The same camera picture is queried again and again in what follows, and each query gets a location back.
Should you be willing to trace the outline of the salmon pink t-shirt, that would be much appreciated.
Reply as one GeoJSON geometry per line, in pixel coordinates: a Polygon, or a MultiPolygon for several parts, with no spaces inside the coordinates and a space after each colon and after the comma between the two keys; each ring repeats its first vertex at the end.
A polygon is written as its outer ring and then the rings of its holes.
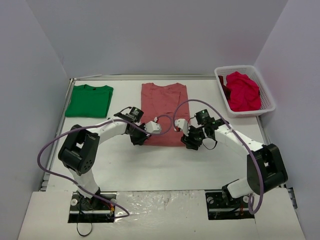
{"type": "Polygon", "coordinates": [[[175,132],[171,119],[176,112],[175,119],[190,119],[187,87],[180,83],[170,84],[167,86],[158,86],[154,83],[144,83],[141,85],[141,110],[143,116],[142,123],[153,121],[156,117],[161,116],[158,120],[163,131],[169,130],[164,135],[150,136],[145,142],[145,146],[156,147],[183,147],[181,142],[183,134],[175,132]]]}

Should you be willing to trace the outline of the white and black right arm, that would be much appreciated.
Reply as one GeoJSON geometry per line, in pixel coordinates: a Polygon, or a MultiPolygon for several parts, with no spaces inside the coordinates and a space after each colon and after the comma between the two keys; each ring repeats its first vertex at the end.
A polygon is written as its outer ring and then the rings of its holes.
{"type": "Polygon", "coordinates": [[[198,150],[205,139],[223,144],[246,162],[246,176],[221,188],[222,202],[229,207],[240,197],[264,194],[288,180],[288,174],[279,148],[275,144],[263,144],[235,130],[227,121],[215,119],[204,109],[195,114],[198,126],[179,118],[174,124],[182,131],[181,142],[187,149],[198,150]]]}

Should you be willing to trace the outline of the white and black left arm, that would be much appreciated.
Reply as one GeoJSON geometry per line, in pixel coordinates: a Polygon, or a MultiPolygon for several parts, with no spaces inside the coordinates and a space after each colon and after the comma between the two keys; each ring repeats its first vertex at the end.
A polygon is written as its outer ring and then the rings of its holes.
{"type": "Polygon", "coordinates": [[[83,196],[82,203],[89,209],[95,209],[101,203],[100,188],[92,172],[99,145],[118,135],[129,135],[133,145],[143,145],[149,137],[143,132],[145,124],[138,124],[143,114],[139,108],[131,107],[128,113],[116,113],[114,118],[107,120],[108,124],[67,135],[58,159],[71,172],[78,192],[83,196]]]}

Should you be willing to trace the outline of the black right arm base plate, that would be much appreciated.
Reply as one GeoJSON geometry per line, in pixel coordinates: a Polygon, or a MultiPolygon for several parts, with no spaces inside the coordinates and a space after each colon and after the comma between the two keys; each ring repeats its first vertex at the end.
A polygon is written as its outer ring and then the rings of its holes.
{"type": "Polygon", "coordinates": [[[207,216],[210,221],[254,219],[249,212],[248,195],[236,198],[227,203],[221,190],[206,190],[205,200],[207,216]]]}

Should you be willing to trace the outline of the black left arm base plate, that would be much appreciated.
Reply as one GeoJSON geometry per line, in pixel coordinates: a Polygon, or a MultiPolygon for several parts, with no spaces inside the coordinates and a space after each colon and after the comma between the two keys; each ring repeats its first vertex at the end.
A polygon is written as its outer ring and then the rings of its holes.
{"type": "Polygon", "coordinates": [[[112,204],[100,199],[87,199],[77,191],[72,193],[68,223],[113,223],[115,221],[116,192],[101,192],[100,196],[112,204]]]}

